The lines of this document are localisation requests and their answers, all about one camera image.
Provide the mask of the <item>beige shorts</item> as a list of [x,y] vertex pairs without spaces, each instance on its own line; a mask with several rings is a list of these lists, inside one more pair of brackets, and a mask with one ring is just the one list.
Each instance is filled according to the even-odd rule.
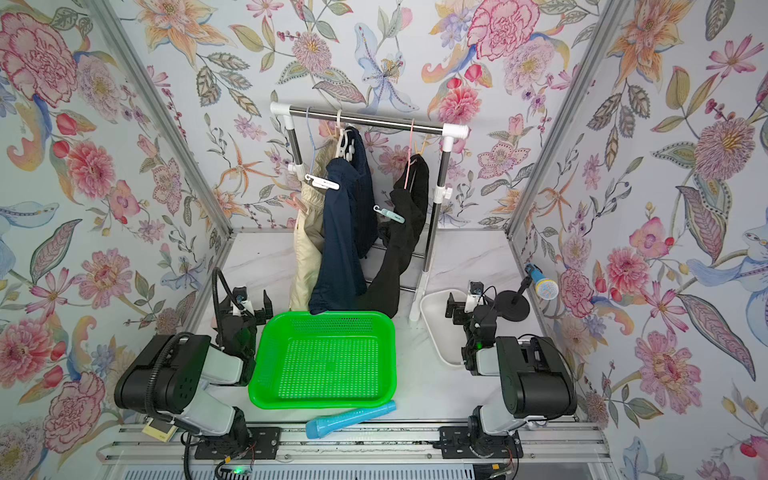
[[296,270],[289,295],[289,310],[307,311],[325,245],[323,214],[326,191],[313,187],[306,180],[308,168],[305,165],[298,170],[294,167],[294,170],[294,175],[301,182],[301,190],[294,225]]

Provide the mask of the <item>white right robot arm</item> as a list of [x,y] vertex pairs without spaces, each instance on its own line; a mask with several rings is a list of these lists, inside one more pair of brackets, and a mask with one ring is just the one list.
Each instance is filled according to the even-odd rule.
[[468,293],[449,290],[443,317],[461,330],[461,365],[475,377],[499,380],[500,393],[474,408],[467,424],[442,427],[437,446],[445,459],[523,457],[519,431],[575,413],[572,375],[549,337],[503,335],[501,320],[521,322],[531,313],[521,290],[489,297],[479,282]]

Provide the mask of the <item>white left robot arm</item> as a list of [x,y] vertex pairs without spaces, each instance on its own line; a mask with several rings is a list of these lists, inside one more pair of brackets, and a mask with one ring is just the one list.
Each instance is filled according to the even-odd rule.
[[280,429],[249,426],[242,409],[206,391],[249,384],[272,301],[264,294],[263,306],[253,307],[247,289],[230,288],[218,268],[211,284],[216,335],[154,336],[117,381],[115,403],[195,437],[199,459],[273,459]]

